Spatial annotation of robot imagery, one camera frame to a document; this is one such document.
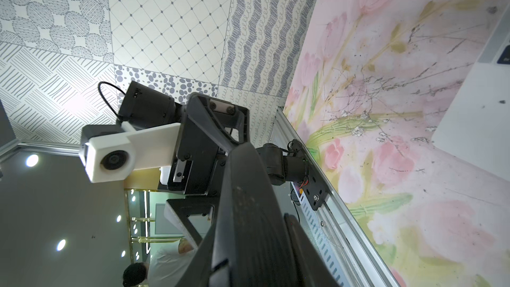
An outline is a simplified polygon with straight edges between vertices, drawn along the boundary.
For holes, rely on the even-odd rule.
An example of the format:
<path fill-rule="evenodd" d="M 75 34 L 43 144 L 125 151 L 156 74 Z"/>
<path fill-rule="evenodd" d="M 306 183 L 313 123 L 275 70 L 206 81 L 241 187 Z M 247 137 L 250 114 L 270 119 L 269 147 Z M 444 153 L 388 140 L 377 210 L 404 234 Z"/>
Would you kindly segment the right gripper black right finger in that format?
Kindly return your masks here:
<path fill-rule="evenodd" d="M 284 221 L 290 237 L 294 255 L 294 267 L 297 271 L 297 286 L 339 286 L 328 271 L 320 254 L 297 218 L 291 214 L 284 215 Z"/>

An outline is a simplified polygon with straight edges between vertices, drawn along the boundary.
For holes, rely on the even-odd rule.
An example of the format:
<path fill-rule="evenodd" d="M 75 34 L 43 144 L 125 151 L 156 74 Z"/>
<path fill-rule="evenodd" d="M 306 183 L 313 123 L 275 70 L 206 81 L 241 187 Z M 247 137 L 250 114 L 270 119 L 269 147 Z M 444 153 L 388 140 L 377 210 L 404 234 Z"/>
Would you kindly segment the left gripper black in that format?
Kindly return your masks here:
<path fill-rule="evenodd" d="M 219 195 L 226 155 L 250 142 L 250 111 L 225 100 L 192 93 L 187 105 L 176 106 L 181 127 L 167 190 L 183 195 Z M 215 228 L 218 197 L 168 199 L 164 217 L 179 229 L 193 248 L 203 241 L 190 216 L 210 217 Z"/>

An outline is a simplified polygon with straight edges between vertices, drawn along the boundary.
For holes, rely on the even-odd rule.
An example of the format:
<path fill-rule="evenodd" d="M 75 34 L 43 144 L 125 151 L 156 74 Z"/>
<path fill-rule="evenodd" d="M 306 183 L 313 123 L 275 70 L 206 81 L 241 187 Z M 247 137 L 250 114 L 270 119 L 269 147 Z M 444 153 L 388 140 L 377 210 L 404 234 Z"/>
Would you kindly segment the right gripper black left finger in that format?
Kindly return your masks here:
<path fill-rule="evenodd" d="M 216 227 L 211 227 L 176 287 L 206 287 L 211 276 Z"/>

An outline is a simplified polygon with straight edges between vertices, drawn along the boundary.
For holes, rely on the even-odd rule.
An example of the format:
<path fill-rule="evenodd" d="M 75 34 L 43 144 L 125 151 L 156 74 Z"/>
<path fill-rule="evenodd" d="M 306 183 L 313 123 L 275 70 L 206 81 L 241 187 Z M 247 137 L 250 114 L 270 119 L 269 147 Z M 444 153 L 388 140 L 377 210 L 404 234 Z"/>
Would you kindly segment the black wireless mouse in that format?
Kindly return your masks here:
<path fill-rule="evenodd" d="M 251 143 L 227 156 L 215 228 L 210 286 L 298 286 L 288 231 Z"/>

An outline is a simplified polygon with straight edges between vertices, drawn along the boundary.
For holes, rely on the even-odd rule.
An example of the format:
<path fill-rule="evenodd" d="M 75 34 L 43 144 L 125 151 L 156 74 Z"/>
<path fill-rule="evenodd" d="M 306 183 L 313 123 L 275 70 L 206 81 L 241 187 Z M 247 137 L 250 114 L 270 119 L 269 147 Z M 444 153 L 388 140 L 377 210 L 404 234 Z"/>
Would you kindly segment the silver laptop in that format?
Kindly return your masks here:
<path fill-rule="evenodd" d="M 458 159 L 509 180 L 509 11 L 432 136 Z"/>

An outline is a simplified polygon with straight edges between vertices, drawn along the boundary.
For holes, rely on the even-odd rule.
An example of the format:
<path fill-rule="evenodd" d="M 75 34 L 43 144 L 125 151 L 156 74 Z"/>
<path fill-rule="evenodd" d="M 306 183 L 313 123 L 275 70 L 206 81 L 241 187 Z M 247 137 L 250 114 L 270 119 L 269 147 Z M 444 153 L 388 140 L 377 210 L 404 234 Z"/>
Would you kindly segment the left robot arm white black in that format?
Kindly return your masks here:
<path fill-rule="evenodd" d="M 203 240 L 194 215 L 211 217 L 212 245 L 223 250 L 280 252 L 308 242 L 299 221 L 282 215 L 273 188 L 305 184 L 309 163 L 290 148 L 254 147 L 247 108 L 199 93 L 179 104 L 132 82 L 116 118 L 82 131 L 91 182 L 159 168 L 168 190 L 183 195 L 168 203 L 167 219 L 194 247 Z"/>

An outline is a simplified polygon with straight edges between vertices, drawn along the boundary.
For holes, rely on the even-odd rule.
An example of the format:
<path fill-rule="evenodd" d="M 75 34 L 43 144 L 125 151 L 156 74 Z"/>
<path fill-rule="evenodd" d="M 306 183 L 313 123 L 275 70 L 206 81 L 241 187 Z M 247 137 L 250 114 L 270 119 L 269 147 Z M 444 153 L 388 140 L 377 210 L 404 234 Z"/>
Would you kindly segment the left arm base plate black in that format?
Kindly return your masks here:
<path fill-rule="evenodd" d="M 300 158 L 305 165 L 305 176 L 296 183 L 297 193 L 302 190 L 312 210 L 317 211 L 332 193 L 328 179 L 322 174 L 317 162 L 303 143 L 294 139 L 289 143 L 289 147 L 290 155 Z"/>

